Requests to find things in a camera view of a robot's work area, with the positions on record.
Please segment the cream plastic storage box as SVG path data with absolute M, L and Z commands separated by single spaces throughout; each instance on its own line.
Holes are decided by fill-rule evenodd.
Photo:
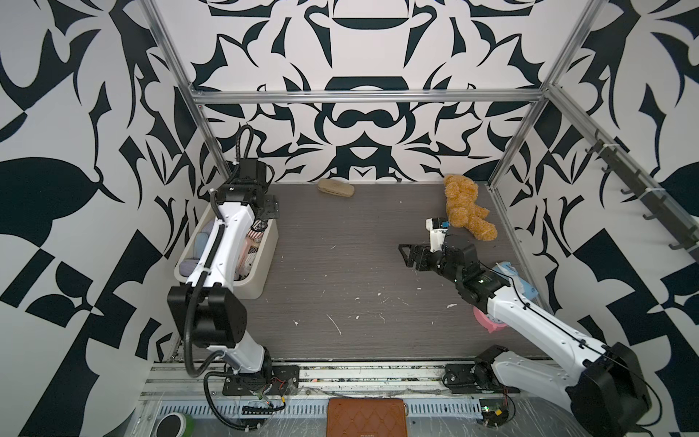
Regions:
M 211 207 L 206 207 L 200 222 L 195 228 L 194 237 L 187 243 L 184 251 L 174 269 L 174 277 L 178 282 L 190 283 L 194 285 L 198 280 L 198 273 L 204 271 L 207 256 L 214 246 L 214 240 L 218 233 L 218 225 L 225 224 L 222 233 L 222 241 L 218 249 L 214 252 L 214 260 L 209 267 L 209 276 L 205 285 L 212 287 L 219 283 L 231 290 L 240 300 L 256 300 L 263 293 L 265 283 L 269 275 L 269 269 L 279 240 L 279 232 L 276 220 L 267 220 L 269 227 L 260 244 L 255 244 L 247 237 L 249 229 L 256 219 L 253 211 L 248 206 L 243 206 L 238 202 L 226 202 L 214 211 Z M 178 264 L 185 259 L 194 259 L 193 240 L 199 232 L 209 233 L 209 241 L 204 255 L 198 260 L 198 266 L 194 272 L 184 279 L 178 274 Z M 251 270 L 247 277 L 240 277 L 236 273 L 238 257 L 243 247 L 249 244 Z

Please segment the green tape roll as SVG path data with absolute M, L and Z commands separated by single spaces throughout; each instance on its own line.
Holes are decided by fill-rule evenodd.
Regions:
M 169 413 L 156 426 L 155 437 L 192 437 L 194 420 L 185 413 Z

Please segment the pink case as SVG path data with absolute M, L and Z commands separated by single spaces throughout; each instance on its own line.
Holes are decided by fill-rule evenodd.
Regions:
M 247 277 L 249 275 L 250 270 L 251 270 L 251 261 L 249 260 L 250 248 L 251 248 L 251 245 L 246 244 L 243 247 L 243 250 L 241 251 L 240 256 L 238 257 L 238 264 L 236 267 L 236 273 L 240 277 Z

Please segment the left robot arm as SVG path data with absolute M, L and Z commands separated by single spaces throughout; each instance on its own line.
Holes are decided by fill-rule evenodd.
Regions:
M 187 374 L 198 378 L 216 360 L 226 377 L 251 388 L 273 377 L 267 348 L 248 331 L 247 300 L 260 298 L 279 240 L 279 203 L 269 194 L 273 169 L 242 158 L 209 193 L 209 207 L 176 268 L 167 305 L 182 340 Z

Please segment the light blue case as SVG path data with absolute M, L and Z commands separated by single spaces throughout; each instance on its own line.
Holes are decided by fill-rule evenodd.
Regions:
M 199 232 L 194 240 L 193 240 L 193 252 L 192 252 L 192 257 L 195 260 L 200 260 L 201 257 L 204 255 L 207 244 L 209 241 L 209 233 L 207 232 Z

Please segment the blue tissue pack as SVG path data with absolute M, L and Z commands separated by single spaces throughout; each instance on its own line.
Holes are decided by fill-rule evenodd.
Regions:
M 510 278 L 513 282 L 513 286 L 528 300 L 535 300 L 539 296 L 539 292 L 532 284 L 529 284 L 523 277 L 520 276 L 519 272 L 513 264 L 509 261 L 497 262 L 493 267 L 495 271 L 501 273 L 502 275 Z

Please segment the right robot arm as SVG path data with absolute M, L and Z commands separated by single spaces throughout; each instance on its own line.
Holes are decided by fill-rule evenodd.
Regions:
M 460 297 L 543 351 L 552 364 L 493 345 L 478 355 L 473 382 L 516 388 L 565 409 L 591 436 L 624 436 L 653 402 L 639 360 L 624 344 L 609 346 L 558 320 L 527 299 L 515 279 L 480 262 L 464 236 L 441 233 L 428 244 L 400 244 L 405 265 L 449 280 Z

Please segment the grey wall hook rail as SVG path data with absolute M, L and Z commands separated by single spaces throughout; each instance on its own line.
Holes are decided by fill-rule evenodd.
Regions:
M 671 251 L 684 251 L 698 263 L 698 222 L 619 143 L 604 136 L 600 129 L 595 129 L 593 138 L 595 143 L 586 154 L 595 154 L 604 162 L 604 175 L 619 178 L 624 196 L 644 205 L 646 221 L 658 221 L 668 231 L 675 239 L 669 244 Z

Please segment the newspaper print case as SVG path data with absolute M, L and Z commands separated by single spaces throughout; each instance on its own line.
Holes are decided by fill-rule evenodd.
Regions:
M 258 245 L 262 242 L 268 227 L 269 222 L 267 220 L 255 220 L 249 229 L 247 237 Z

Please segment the pink alarm clock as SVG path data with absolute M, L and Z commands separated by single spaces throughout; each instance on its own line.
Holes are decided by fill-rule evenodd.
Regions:
M 491 315 L 484 313 L 480 309 L 473 307 L 473 314 L 480 326 L 484 327 L 488 333 L 495 333 L 497 331 L 502 331 L 508 327 L 508 325 L 501 320 L 493 318 Z

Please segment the purple case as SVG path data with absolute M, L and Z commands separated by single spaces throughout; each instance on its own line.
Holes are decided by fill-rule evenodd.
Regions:
M 194 272 L 197 266 L 197 259 L 182 260 L 182 262 L 178 264 L 178 274 L 184 279 L 184 282 L 186 282 L 187 278 L 189 278 L 189 276 Z

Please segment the tan teddy bear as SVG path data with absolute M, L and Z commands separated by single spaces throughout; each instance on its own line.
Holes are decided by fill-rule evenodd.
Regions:
M 455 228 L 467 229 L 476 240 L 493 241 L 498 231 L 487 220 L 489 209 L 476 204 L 479 187 L 476 182 L 462 175 L 448 175 L 444 178 L 446 213 L 450 224 Z

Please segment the brown quilted wallet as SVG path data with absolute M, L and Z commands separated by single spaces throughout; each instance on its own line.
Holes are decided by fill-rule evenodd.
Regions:
M 400 399 L 330 399 L 326 435 L 406 437 L 405 403 Z

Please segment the tan fabric case at back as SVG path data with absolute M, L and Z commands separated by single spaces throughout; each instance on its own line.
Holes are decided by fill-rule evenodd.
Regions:
M 348 182 L 324 178 L 319 180 L 317 188 L 320 192 L 331 196 L 351 198 L 355 194 L 355 187 Z

